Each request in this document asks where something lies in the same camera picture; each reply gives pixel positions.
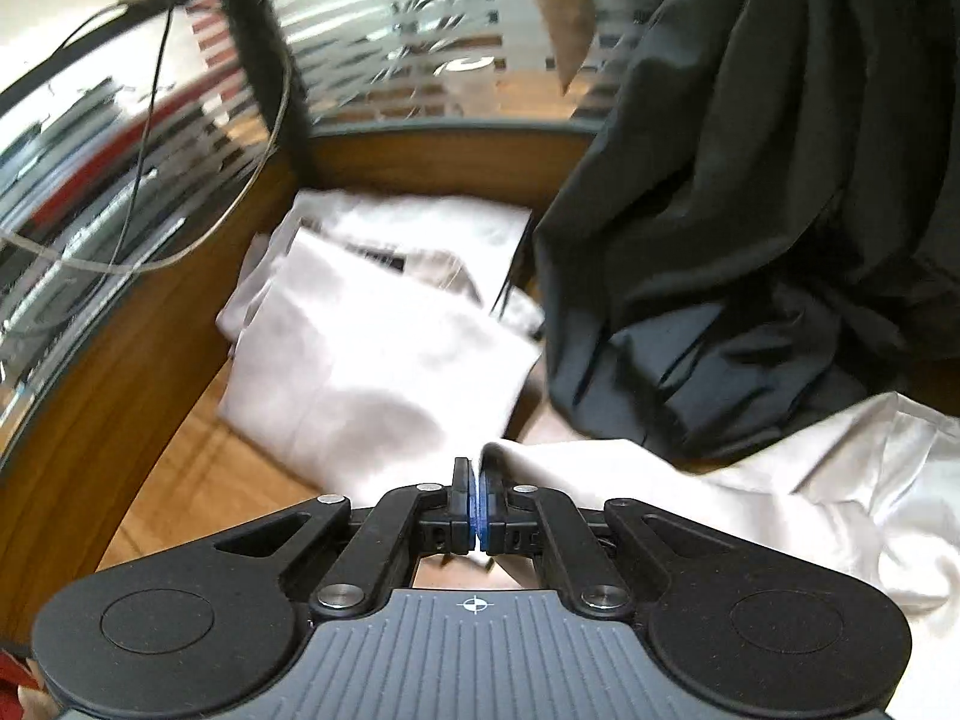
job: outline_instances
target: ribbed gray plate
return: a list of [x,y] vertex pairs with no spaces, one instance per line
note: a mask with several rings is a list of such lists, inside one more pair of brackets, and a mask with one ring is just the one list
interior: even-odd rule
[[[69,712],[69,720],[79,720]],[[329,622],[221,720],[733,720],[662,674],[631,629],[567,611],[552,590],[395,590]],[[873,712],[862,720],[881,720]]]

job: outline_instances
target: black fabric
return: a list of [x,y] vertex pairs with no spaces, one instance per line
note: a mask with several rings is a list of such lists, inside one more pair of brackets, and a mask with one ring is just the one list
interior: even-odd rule
[[735,458],[960,356],[953,0],[665,0],[536,230],[578,430]]

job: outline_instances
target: white fabric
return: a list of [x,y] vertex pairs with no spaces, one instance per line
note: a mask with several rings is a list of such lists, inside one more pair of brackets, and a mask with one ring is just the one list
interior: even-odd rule
[[493,317],[505,327],[524,336],[539,336],[544,328],[544,309],[530,295],[517,287],[511,288],[493,311]]
[[454,457],[478,457],[539,357],[467,300],[305,229],[258,299],[221,415],[354,506],[446,482]]
[[526,208],[475,197],[380,199],[340,190],[301,190],[272,233],[266,253],[220,312],[217,325],[236,342],[296,231],[304,226],[343,247],[395,252],[409,260],[416,271],[411,275],[467,293],[490,312],[501,298],[530,217]]
[[901,607],[913,632],[891,717],[960,714],[956,419],[878,395],[703,476],[625,440],[497,443],[512,479],[565,490],[579,506],[637,498],[868,581]]

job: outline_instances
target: white cable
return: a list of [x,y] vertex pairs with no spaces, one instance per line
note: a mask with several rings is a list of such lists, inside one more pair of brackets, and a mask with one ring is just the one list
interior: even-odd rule
[[263,151],[263,155],[257,163],[256,168],[253,170],[253,174],[251,175],[250,179],[244,185],[243,189],[239,191],[237,197],[232,201],[232,203],[227,206],[227,210],[220,215],[218,220],[210,225],[210,228],[208,228],[205,233],[203,233],[197,240],[192,242],[192,244],[182,248],[175,254],[171,254],[169,257],[163,257],[160,260],[144,263],[142,265],[112,265],[95,260],[85,260],[77,257],[64,257],[62,252],[54,250],[54,248],[51,247],[45,247],[45,245],[38,244],[37,242],[31,241],[29,238],[17,234],[16,232],[11,232],[10,230],[0,229],[0,240],[6,241],[8,244],[14,245],[15,247],[22,248],[23,250],[30,252],[30,254],[40,257],[41,259],[49,260],[52,263],[61,263],[66,268],[72,268],[75,269],[75,271],[86,271],[90,274],[107,274],[118,276],[148,274],[152,271],[162,271],[162,269],[174,266],[181,260],[186,259],[196,250],[198,250],[203,244],[205,244],[213,236],[213,234],[216,233],[221,226],[223,226],[224,222],[227,221],[236,207],[243,201],[244,197],[247,196],[254,182],[256,182],[260,173],[266,166],[267,160],[272,155],[275,146],[277,145],[277,135],[280,133],[280,126],[283,124],[283,117],[286,115],[287,105],[290,103],[291,87],[293,86],[293,64],[290,60],[289,52],[286,50],[281,50],[280,58],[283,61],[283,92],[280,95],[280,107],[277,108],[277,119],[274,122],[274,128],[270,133],[270,138],[267,139],[267,146]]

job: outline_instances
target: curved wooden edge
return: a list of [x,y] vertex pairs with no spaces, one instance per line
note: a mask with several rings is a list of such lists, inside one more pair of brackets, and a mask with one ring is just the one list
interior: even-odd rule
[[542,215],[592,139],[574,131],[447,127],[320,136],[314,153],[325,186],[472,194]]
[[141,277],[31,417],[0,477],[0,638],[93,571],[170,437],[227,357],[214,319],[253,234],[296,191],[275,158],[207,245]]

